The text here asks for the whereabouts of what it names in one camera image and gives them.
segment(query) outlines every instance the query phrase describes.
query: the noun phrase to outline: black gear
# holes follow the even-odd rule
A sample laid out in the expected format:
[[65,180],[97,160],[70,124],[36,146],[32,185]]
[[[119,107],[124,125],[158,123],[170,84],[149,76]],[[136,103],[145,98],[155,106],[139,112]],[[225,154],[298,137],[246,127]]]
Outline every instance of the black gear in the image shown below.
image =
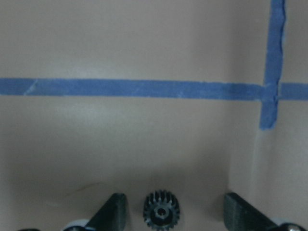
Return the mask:
[[144,202],[143,217],[145,223],[157,231],[173,228],[180,218],[177,198],[165,190],[149,194]]

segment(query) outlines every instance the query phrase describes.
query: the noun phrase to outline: screw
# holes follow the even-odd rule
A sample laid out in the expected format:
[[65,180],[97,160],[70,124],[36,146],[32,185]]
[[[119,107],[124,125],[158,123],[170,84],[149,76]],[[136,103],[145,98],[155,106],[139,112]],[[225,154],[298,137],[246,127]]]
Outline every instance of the screw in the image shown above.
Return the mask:
[[301,229],[297,225],[289,225],[288,231],[301,231]]

